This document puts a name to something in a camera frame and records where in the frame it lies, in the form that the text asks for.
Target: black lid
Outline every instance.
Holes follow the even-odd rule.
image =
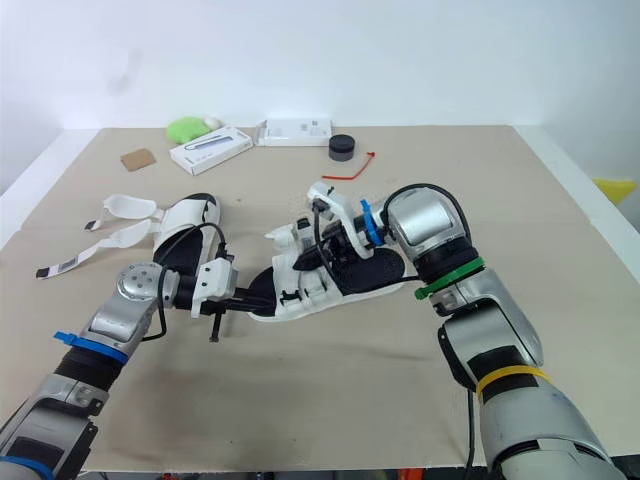
[[[347,153],[353,151],[356,141],[349,135],[334,135],[329,140],[329,150],[338,153]]]

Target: product box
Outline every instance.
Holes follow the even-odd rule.
[[[256,128],[256,145],[326,147],[331,138],[328,118],[270,118]]]
[[[171,158],[191,175],[229,160],[253,146],[251,137],[235,127],[222,127],[195,140],[172,148]]]

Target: black round container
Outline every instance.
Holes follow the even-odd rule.
[[[356,141],[349,135],[334,135],[329,139],[329,158],[346,162],[353,158]]]

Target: blue clip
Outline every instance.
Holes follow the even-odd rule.
[[[92,350],[94,352],[101,353],[102,355],[106,355],[107,357],[113,358],[114,360],[120,362],[123,365],[129,361],[129,357],[122,353],[120,350],[116,350],[115,348],[111,348],[107,345],[103,345],[99,342],[94,342],[93,340],[87,340],[86,338],[79,338],[77,335],[73,333],[64,333],[64,332],[56,332],[53,336],[58,340],[61,340],[65,345],[71,345],[72,347],[80,347],[85,348],[87,350]]]
[[[0,462],[15,463],[23,467],[30,468],[36,472],[43,480],[54,480],[53,472],[45,464],[22,457],[0,457]]]
[[[384,245],[380,237],[378,236],[378,230],[376,229],[375,224],[373,223],[373,215],[371,215],[371,207],[367,203],[365,199],[360,200],[360,205],[362,205],[362,213],[364,215],[364,224],[367,227],[367,233],[369,234],[369,238],[373,242],[376,247],[381,247]]]

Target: brown cardboard square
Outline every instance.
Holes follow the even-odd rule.
[[[153,158],[153,154],[146,148],[141,148],[135,152],[127,153],[120,157],[120,161],[127,170],[133,172],[152,163],[156,163],[156,159]]]

